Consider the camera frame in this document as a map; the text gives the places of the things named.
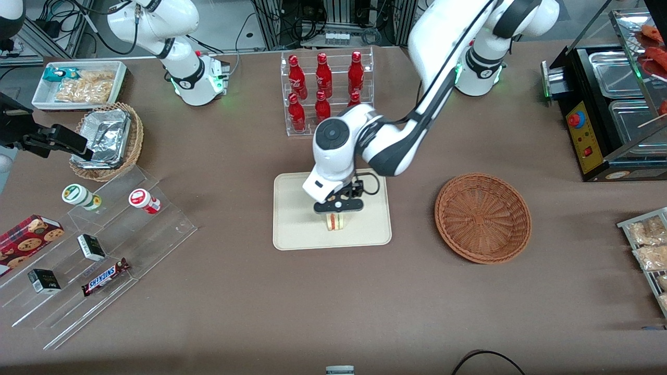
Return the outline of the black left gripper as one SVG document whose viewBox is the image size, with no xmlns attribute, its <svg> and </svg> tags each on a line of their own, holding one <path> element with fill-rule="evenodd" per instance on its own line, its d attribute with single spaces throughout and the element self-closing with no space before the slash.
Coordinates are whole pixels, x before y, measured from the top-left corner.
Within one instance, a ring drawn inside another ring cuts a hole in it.
<svg viewBox="0 0 667 375">
<path fill-rule="evenodd" d="M 314 212 L 321 215 L 326 214 L 326 219 L 332 219 L 332 214 L 341 214 L 341 217 L 346 219 L 349 212 L 361 211 L 364 208 L 364 202 L 361 199 L 363 194 L 364 182 L 353 180 L 338 192 L 329 194 L 324 203 L 315 202 Z"/>
</svg>

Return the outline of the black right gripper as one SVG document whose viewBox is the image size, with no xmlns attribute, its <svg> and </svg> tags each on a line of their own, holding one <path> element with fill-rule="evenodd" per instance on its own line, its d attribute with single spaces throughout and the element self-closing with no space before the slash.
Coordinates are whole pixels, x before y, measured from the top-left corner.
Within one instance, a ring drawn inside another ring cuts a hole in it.
<svg viewBox="0 0 667 375">
<path fill-rule="evenodd" d="M 66 152 L 86 161 L 93 158 L 94 153 L 87 148 L 88 140 L 83 135 L 59 124 L 50 129 L 36 123 L 30 109 L 5 93 L 1 94 L 1 110 L 2 147 L 31 152 L 41 158 L 48 158 L 52 151 Z"/>
</svg>

